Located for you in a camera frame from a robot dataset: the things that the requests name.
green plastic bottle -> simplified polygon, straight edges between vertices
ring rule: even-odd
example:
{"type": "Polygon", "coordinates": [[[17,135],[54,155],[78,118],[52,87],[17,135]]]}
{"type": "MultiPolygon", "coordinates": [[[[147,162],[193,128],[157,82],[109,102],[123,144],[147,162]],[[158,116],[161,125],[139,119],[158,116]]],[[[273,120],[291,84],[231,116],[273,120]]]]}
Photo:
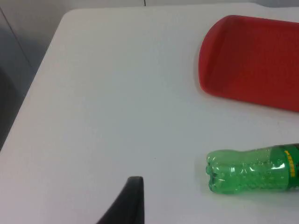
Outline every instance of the green plastic bottle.
{"type": "Polygon", "coordinates": [[[220,194],[299,187],[299,144],[208,154],[209,188],[220,194]]]}

red tray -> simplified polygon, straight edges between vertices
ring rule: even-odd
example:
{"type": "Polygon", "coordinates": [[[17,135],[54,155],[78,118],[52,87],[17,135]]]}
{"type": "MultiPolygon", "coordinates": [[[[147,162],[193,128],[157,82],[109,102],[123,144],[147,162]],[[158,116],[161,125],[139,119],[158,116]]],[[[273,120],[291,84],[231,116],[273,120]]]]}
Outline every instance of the red tray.
{"type": "Polygon", "coordinates": [[[224,17],[202,43],[199,81],[215,96],[299,112],[299,23],[224,17]]]}

label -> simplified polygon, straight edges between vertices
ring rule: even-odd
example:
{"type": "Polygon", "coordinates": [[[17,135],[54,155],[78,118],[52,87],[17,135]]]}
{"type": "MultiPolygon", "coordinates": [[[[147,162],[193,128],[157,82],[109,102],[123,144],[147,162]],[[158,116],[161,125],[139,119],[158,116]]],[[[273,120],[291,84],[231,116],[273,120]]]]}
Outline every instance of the label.
{"type": "Polygon", "coordinates": [[[299,144],[276,146],[284,152],[289,170],[288,188],[299,186],[299,144]]]}

table surface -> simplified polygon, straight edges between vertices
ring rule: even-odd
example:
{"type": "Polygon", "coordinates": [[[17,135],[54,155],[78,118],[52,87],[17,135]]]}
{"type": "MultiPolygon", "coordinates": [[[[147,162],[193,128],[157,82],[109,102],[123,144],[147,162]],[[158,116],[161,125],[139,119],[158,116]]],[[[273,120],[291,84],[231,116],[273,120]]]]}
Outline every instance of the table surface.
{"type": "Polygon", "coordinates": [[[294,143],[299,114],[205,94],[198,53],[229,14],[299,21],[250,3],[67,13],[0,153],[0,222],[93,224],[126,179],[148,224],[297,223],[297,193],[213,194],[205,156],[294,143]]]}

black object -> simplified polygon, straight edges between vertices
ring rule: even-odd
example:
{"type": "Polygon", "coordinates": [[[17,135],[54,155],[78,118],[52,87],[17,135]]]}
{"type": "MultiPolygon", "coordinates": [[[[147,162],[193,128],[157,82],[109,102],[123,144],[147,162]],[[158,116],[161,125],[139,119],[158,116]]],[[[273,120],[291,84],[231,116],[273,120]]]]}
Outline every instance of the black object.
{"type": "Polygon", "coordinates": [[[144,224],[144,189],[141,176],[128,178],[114,203],[97,224],[144,224]]]}

